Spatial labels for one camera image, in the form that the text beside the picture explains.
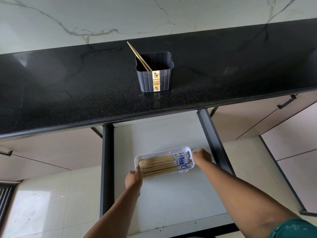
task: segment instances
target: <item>white marble backsplash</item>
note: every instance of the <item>white marble backsplash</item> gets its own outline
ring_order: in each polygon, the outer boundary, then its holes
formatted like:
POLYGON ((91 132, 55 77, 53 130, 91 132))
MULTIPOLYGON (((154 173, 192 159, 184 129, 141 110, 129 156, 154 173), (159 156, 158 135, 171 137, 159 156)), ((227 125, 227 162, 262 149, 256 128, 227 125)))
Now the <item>white marble backsplash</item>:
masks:
POLYGON ((0 0, 0 54, 317 17, 317 0, 0 0))

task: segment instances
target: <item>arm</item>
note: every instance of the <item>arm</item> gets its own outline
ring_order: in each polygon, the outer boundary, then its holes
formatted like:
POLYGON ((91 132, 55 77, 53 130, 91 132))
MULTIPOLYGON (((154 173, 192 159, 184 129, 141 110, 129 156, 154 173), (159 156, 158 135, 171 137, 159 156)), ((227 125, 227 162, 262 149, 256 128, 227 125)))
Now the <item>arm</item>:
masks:
POLYGON ((267 237, 285 220, 299 218, 271 196, 218 167, 207 151, 193 153, 193 159, 245 237, 267 237))
POLYGON ((142 186, 140 166, 125 178, 126 190, 113 206, 87 232, 84 238, 123 238, 128 234, 132 215, 142 186))

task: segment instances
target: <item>black granite countertop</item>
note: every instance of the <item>black granite countertop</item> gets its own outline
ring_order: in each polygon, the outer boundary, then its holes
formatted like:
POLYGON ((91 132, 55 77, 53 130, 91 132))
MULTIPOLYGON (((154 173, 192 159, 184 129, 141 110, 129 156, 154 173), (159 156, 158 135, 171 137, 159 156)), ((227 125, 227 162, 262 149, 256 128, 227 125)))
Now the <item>black granite countertop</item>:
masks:
POLYGON ((0 55, 0 139, 317 89, 317 19, 130 43, 172 54, 170 91, 141 92, 124 40, 0 55))

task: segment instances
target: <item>black cabinet handle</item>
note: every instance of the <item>black cabinet handle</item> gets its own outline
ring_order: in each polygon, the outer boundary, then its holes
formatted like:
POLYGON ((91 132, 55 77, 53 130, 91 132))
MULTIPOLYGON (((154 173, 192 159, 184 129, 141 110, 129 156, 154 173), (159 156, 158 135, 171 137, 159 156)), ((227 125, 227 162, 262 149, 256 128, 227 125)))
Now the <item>black cabinet handle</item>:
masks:
POLYGON ((5 153, 5 152, 1 152, 1 151, 0 151, 0 155, 11 156, 11 155, 12 155, 12 153, 13 153, 13 150, 11 150, 11 151, 9 151, 9 152, 7 152, 7 153, 5 153))
POLYGON ((287 100, 285 103, 283 103, 282 105, 278 105, 277 107, 279 109, 285 108, 288 104, 290 104, 291 102, 293 102, 296 99, 296 96, 294 94, 291 95, 291 99, 287 100))

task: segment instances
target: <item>hand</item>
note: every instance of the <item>hand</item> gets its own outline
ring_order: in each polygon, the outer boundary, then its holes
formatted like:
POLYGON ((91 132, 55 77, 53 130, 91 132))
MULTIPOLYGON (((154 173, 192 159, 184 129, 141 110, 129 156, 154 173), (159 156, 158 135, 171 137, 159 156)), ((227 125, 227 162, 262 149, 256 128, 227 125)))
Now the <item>hand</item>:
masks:
POLYGON ((137 165, 136 170, 132 170, 127 174, 124 181, 126 188, 136 186, 139 189, 142 186, 142 182, 143 182, 143 178, 141 174, 141 168, 139 165, 137 165))
POLYGON ((211 155, 203 148, 197 150, 196 152, 193 152, 193 160, 195 164, 198 165, 200 168, 201 165, 203 165, 204 161, 212 162, 211 155))

